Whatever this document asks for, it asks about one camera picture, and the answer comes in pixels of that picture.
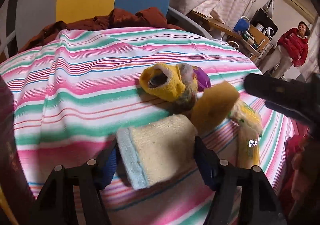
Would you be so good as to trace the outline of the person's right hand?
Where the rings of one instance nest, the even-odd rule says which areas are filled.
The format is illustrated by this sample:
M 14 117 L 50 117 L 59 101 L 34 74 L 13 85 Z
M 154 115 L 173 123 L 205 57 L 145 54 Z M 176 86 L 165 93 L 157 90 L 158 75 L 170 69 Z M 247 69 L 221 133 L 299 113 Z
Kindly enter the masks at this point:
M 292 160 L 291 195 L 294 199 L 288 224 L 319 224 L 319 140 L 307 138 Z

